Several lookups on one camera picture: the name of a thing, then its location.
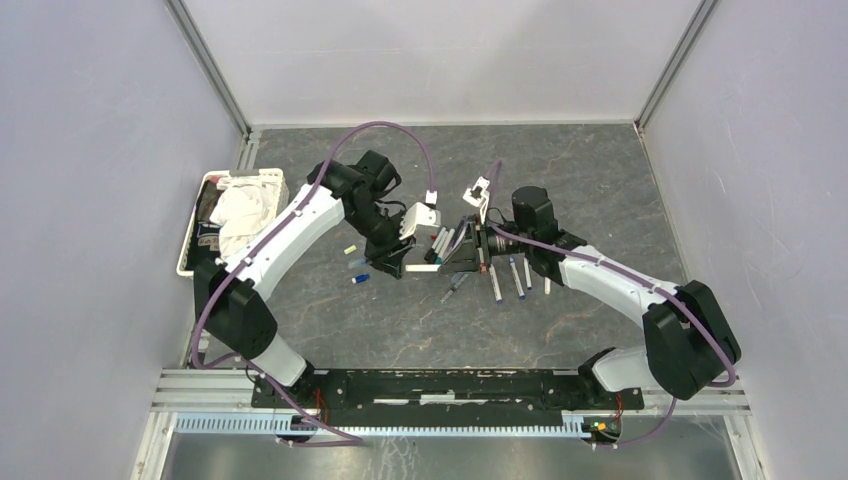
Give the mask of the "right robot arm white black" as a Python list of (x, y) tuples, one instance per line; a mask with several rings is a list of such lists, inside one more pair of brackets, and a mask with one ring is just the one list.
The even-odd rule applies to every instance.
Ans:
[(589, 374), (577, 382), (580, 400), (602, 408), (618, 391), (658, 387), (689, 400), (706, 387), (728, 387), (737, 380), (741, 349), (713, 291), (692, 280), (684, 285), (643, 274), (562, 229), (546, 189), (525, 186), (512, 194), (513, 218), (491, 221), (491, 182), (481, 177), (463, 194), (477, 208), (444, 240), (437, 267), (441, 273), (496, 275), (494, 260), (521, 256), (513, 267), (519, 295), (539, 276), (588, 294), (642, 330), (641, 347), (612, 347), (588, 360)]

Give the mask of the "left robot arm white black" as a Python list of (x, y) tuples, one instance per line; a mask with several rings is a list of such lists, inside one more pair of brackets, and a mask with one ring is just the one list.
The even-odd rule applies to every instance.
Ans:
[(257, 238), (220, 264), (204, 260), (195, 268), (198, 325), (273, 378), (290, 407), (312, 399), (314, 368), (282, 338), (266, 301), (294, 263), (341, 222), (364, 238), (368, 265), (400, 278), (414, 239), (401, 233), (405, 213), (389, 213), (384, 199), (401, 181), (389, 158), (372, 150), (353, 165), (319, 164)]

